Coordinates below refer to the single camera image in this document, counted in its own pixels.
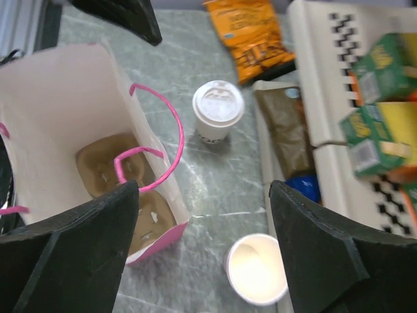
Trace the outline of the pink white paper bag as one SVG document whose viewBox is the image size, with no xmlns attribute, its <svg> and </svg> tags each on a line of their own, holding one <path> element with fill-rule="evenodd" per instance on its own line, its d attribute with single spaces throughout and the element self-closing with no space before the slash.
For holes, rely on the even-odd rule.
<svg viewBox="0 0 417 313">
<path fill-rule="evenodd" d="M 127 264 L 178 241 L 190 214 L 132 82 L 99 44 L 52 48 L 1 67 L 1 135 L 17 203 L 34 224 L 127 180 L 143 206 Z"/>
</svg>

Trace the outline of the white plastic lid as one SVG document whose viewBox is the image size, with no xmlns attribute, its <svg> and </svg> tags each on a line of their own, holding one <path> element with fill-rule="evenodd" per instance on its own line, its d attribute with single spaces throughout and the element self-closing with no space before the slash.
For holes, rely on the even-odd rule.
<svg viewBox="0 0 417 313">
<path fill-rule="evenodd" d="M 228 127 L 241 119 L 245 101 L 237 86 L 224 80 L 213 80 L 197 89 L 192 105 L 195 116 L 203 122 Z"/>
</svg>

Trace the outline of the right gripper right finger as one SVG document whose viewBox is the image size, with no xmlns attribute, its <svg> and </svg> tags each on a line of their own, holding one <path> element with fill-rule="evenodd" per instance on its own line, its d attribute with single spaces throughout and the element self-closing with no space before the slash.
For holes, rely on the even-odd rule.
<svg viewBox="0 0 417 313">
<path fill-rule="evenodd" d="M 415 312 L 416 240 L 370 228 L 275 180 L 272 218 L 295 312 Z"/>
</svg>

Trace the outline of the white paper cup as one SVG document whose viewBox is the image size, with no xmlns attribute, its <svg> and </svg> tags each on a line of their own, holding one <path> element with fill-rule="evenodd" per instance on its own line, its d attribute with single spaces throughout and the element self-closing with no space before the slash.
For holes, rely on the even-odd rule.
<svg viewBox="0 0 417 313">
<path fill-rule="evenodd" d="M 218 123 L 197 117 L 195 125 L 199 137 L 205 143 L 215 144 L 226 138 L 230 133 L 233 123 Z"/>
</svg>

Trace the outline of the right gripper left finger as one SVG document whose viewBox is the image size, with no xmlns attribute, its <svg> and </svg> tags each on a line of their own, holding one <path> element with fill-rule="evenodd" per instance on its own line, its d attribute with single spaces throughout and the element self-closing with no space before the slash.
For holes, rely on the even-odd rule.
<svg viewBox="0 0 417 313">
<path fill-rule="evenodd" d="M 139 210 L 129 181 L 1 236 L 2 312 L 111 312 Z"/>
</svg>

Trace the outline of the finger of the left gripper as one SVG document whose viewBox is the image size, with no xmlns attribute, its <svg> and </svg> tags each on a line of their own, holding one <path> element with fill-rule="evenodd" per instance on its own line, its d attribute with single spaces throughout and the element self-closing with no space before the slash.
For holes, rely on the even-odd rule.
<svg viewBox="0 0 417 313">
<path fill-rule="evenodd" d="M 149 0 L 73 0 L 82 12 L 135 34 L 152 46 L 162 42 L 162 34 Z"/>
</svg>

